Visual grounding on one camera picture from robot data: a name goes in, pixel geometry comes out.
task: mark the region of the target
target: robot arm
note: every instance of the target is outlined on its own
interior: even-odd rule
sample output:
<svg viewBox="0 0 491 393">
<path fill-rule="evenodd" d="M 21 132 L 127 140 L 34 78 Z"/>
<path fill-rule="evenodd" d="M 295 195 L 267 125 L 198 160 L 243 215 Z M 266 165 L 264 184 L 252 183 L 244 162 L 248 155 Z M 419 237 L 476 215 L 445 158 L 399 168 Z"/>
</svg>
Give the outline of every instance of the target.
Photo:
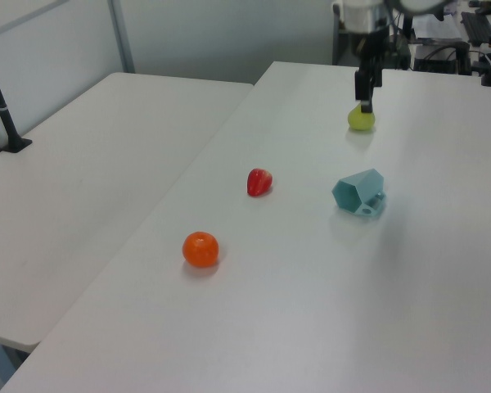
<svg viewBox="0 0 491 393">
<path fill-rule="evenodd" d="M 389 50 L 393 10 L 407 16 L 435 13 L 451 0 L 339 0 L 333 10 L 352 33 L 352 49 L 360 59 L 355 93 L 361 112 L 371 114 L 375 87 L 382 85 L 382 60 Z"/>
</svg>

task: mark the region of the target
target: white wall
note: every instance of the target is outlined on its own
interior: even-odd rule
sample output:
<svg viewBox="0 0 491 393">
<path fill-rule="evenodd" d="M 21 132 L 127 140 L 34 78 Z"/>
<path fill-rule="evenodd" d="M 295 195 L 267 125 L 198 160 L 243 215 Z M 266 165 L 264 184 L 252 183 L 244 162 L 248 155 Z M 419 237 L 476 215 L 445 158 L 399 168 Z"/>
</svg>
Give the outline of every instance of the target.
<svg viewBox="0 0 491 393">
<path fill-rule="evenodd" d="M 142 74 L 255 83 L 273 61 L 331 64 L 331 0 L 114 0 Z"/>
<path fill-rule="evenodd" d="M 0 34 L 0 86 L 20 134 L 121 70 L 108 0 L 69 0 Z"/>
</svg>

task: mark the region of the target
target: hexagonal container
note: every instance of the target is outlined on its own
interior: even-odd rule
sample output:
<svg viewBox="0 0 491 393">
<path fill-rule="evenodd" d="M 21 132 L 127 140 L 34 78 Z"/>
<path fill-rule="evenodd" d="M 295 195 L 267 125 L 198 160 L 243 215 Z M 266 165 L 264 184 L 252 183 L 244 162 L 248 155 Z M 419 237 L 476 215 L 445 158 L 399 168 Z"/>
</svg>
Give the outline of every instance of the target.
<svg viewBox="0 0 491 393">
<path fill-rule="evenodd" d="M 353 215 L 375 217 L 384 207 L 384 178 L 375 169 L 342 178 L 333 188 L 338 207 Z"/>
</svg>

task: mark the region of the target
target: teal plastic object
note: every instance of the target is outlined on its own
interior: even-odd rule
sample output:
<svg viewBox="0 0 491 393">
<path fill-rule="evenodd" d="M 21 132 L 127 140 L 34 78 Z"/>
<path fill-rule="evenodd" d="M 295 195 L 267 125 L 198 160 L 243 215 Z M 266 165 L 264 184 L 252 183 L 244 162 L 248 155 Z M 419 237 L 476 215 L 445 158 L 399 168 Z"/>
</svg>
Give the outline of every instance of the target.
<svg viewBox="0 0 491 393">
<path fill-rule="evenodd" d="M 384 207 L 384 178 L 375 169 L 341 178 L 333 188 L 338 207 L 354 215 L 375 217 Z"/>
</svg>

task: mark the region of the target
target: orange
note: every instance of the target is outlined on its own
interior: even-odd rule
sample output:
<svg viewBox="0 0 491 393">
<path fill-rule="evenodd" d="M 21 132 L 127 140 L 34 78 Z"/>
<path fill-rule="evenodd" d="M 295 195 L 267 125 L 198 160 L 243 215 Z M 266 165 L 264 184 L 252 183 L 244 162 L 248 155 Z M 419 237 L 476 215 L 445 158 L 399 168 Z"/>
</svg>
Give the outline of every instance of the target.
<svg viewBox="0 0 491 393">
<path fill-rule="evenodd" d="M 213 235 L 206 232 L 194 232 L 183 243 L 183 257 L 197 268 L 208 268 L 216 264 L 218 242 Z"/>
</svg>

